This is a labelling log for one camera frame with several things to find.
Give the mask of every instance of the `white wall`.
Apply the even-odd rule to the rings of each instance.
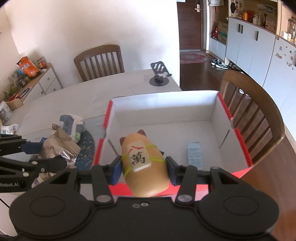
[[[10,0],[6,13],[18,52],[45,56],[63,85],[81,82],[73,59],[118,44],[126,72],[163,61],[179,84],[179,33],[172,0]]]
[[[210,46],[210,7],[209,0],[203,1],[203,14],[204,14],[204,46],[205,50],[209,50]]]
[[[8,76],[17,69],[20,55],[13,41],[5,8],[0,8],[0,92],[9,85]]]

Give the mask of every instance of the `snack bag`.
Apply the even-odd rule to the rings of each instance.
[[[28,57],[22,57],[17,65],[21,68],[22,71],[26,73],[26,75],[31,80],[35,79],[41,74]]]

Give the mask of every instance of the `wooden chair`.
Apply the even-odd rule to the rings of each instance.
[[[253,164],[259,163],[285,137],[278,107],[251,77],[234,70],[224,72],[220,93],[224,100],[228,99],[233,127],[239,128]]]
[[[124,73],[122,56],[118,45],[102,45],[84,51],[75,57],[74,63],[83,81]]]

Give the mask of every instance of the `blue placemat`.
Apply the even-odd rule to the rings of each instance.
[[[89,170],[95,154],[94,139],[89,131],[81,133],[80,140],[77,142],[77,145],[80,147],[80,152],[76,159],[75,166],[77,166],[79,170]]]

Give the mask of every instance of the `white cabinet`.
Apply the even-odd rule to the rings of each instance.
[[[47,95],[52,93],[52,92],[55,92],[55,91],[58,91],[60,90],[62,87],[61,85],[59,84],[58,80],[55,79],[51,85],[49,86],[49,88],[47,89],[47,91],[45,92]]]
[[[233,18],[229,18],[228,26],[226,58],[262,86],[270,64],[275,35]]]
[[[255,39],[253,37],[255,36],[255,29],[256,27],[254,27],[253,25],[246,22],[241,22],[242,34],[240,37],[240,47],[236,65],[246,73],[249,73],[253,58],[255,45]]]
[[[226,58],[228,58],[235,64],[237,62],[239,47],[241,44],[241,25],[242,21],[234,18],[229,18]]]
[[[28,104],[33,100],[36,100],[42,96],[45,96],[43,89],[41,88],[40,84],[37,83],[33,89],[29,92],[28,96],[24,99],[23,103]]]
[[[210,52],[218,56],[222,61],[225,61],[226,45],[220,41],[210,38]]]
[[[33,89],[29,92],[28,96],[23,101],[24,104],[30,103],[35,99],[38,99],[44,95],[50,94],[57,90],[62,89],[51,64],[48,64],[48,70],[41,76]]]
[[[259,27],[252,27],[255,30],[252,33],[254,51],[248,75],[262,86],[268,72],[276,36]]]
[[[51,85],[55,78],[56,76],[54,74],[54,71],[52,68],[50,68],[39,80],[39,83],[45,92],[47,91],[48,87]]]
[[[278,38],[263,88],[280,109],[284,123],[296,140],[296,46]]]
[[[295,64],[296,47],[277,37],[263,88],[271,96],[280,110],[296,83]],[[292,105],[291,107],[296,110],[296,102],[290,104]]]

